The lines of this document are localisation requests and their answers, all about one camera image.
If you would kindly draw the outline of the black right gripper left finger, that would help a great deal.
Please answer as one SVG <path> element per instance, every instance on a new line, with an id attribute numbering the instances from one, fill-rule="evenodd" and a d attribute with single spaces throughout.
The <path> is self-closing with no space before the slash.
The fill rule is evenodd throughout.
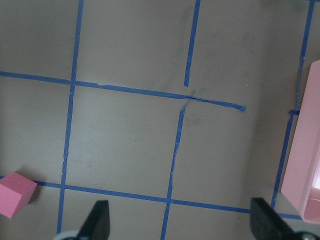
<path id="1" fill-rule="evenodd" d="M 107 240 L 110 236 L 110 210 L 108 200 L 98 200 L 80 228 L 78 240 Z"/>

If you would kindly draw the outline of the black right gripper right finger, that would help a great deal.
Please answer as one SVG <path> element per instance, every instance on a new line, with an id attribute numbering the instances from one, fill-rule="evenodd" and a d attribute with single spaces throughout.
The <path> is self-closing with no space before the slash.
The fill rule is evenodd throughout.
<path id="1" fill-rule="evenodd" d="M 250 200 L 250 230 L 256 240 L 303 240 L 261 197 Z"/>

